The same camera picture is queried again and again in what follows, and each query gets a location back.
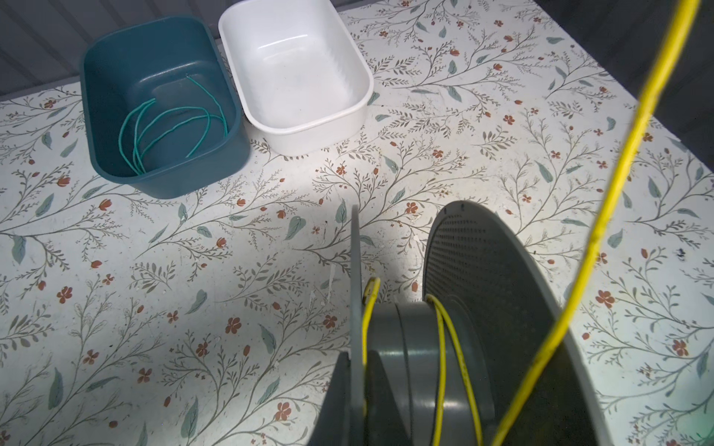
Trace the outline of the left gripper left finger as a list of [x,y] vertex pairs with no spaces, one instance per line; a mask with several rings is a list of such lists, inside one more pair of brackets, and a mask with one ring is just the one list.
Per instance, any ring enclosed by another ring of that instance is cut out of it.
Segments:
[[351,402],[351,361],[347,352],[338,355],[325,400],[308,446],[349,444]]

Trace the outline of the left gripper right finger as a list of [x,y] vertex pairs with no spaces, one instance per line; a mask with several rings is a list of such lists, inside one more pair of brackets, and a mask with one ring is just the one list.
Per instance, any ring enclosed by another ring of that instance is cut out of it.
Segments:
[[366,445],[411,445],[379,353],[367,352]]

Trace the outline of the grey foam spool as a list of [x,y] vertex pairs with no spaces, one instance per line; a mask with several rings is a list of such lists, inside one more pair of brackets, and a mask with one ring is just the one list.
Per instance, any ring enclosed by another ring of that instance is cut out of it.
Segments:
[[486,207],[437,215],[420,297],[379,303],[363,282],[363,236],[351,231],[351,402],[348,445],[366,445],[367,352],[379,353],[411,445],[495,445],[559,308],[531,256]]

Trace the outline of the white plastic tray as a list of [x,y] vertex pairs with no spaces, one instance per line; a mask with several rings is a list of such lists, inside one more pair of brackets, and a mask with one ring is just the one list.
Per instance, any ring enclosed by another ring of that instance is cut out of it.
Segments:
[[357,134],[374,77],[329,1],[241,1],[219,36],[249,123],[294,157]]

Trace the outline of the teal plastic tray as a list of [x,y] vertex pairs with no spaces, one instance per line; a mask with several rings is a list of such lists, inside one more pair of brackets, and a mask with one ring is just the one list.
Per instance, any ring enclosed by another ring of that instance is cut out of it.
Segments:
[[200,20],[110,33],[80,65],[89,157],[106,180],[173,199],[232,176],[250,144],[219,50]]

